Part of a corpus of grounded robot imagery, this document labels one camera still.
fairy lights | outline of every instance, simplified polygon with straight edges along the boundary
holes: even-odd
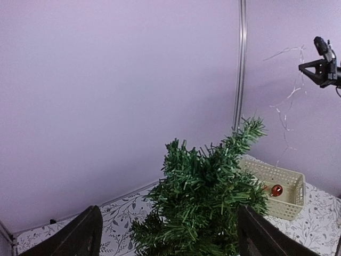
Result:
[[[290,51],[299,51],[299,61],[300,63],[304,63],[304,55],[303,55],[303,51],[305,50],[304,45],[302,45],[301,47],[292,47],[292,48],[285,48],[282,51],[279,51],[277,53],[275,53],[274,55],[264,59],[263,61],[267,61],[270,60],[272,58],[275,58],[281,54],[290,52]],[[304,82],[304,77],[303,77],[303,73],[300,72],[300,74],[296,77],[296,79],[294,80],[294,88],[292,90],[292,92],[279,104],[276,105],[270,105],[270,108],[275,108],[275,110],[278,113],[279,116],[279,120],[280,123],[283,127],[283,139],[285,141],[286,147],[283,150],[282,154],[280,155],[280,157],[278,158],[277,162],[276,162],[276,166],[278,166],[280,160],[283,158],[284,154],[288,151],[288,150],[296,150],[296,148],[292,147],[290,145],[290,143],[287,140],[287,133],[293,131],[293,129],[289,129],[288,128],[288,123],[287,123],[287,113],[291,110],[291,107],[293,105],[293,96],[299,91],[304,89],[305,86],[305,82]],[[283,111],[280,109],[280,106],[282,106],[284,103],[286,103],[287,101],[290,101],[290,106],[289,109],[287,111],[287,113],[283,113]]]

green pine branch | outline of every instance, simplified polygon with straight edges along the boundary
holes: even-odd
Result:
[[[217,146],[187,150],[177,139],[167,144],[165,178],[145,197],[152,211],[132,224],[136,255],[237,255],[238,207],[266,213],[262,184],[240,170],[239,157],[264,135],[262,120],[251,118]]]

patterned table surface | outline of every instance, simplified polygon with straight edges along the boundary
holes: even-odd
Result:
[[[143,220],[151,209],[143,201],[148,189],[101,207],[103,234],[101,256],[134,255],[129,229],[134,219]],[[306,184],[306,205],[293,221],[266,217],[290,238],[322,256],[335,255],[341,235],[341,200]],[[24,232],[17,237],[17,251],[22,253],[63,228],[71,219]]]

red ornament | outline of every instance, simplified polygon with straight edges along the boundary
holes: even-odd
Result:
[[[271,189],[271,196],[280,196],[283,193],[283,188],[281,185],[275,185]]]

purple backdrop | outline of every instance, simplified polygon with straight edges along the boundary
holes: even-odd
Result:
[[[202,146],[230,132],[237,1],[13,0],[0,16],[11,232],[158,180],[175,137]]]
[[[251,154],[275,164],[285,150],[284,128],[276,108],[291,94],[294,81],[300,82],[300,51],[291,50],[263,61],[287,47],[303,44],[306,62],[320,59],[313,40],[315,36],[330,39],[341,57],[341,5],[339,1],[248,1],[248,41],[245,97],[243,112],[252,115],[257,109],[269,136],[262,139]],[[305,77],[305,86],[278,106],[282,120],[287,115],[287,142],[297,150],[287,150],[279,166],[306,175],[306,181],[339,195],[341,99],[333,86],[320,89]]]

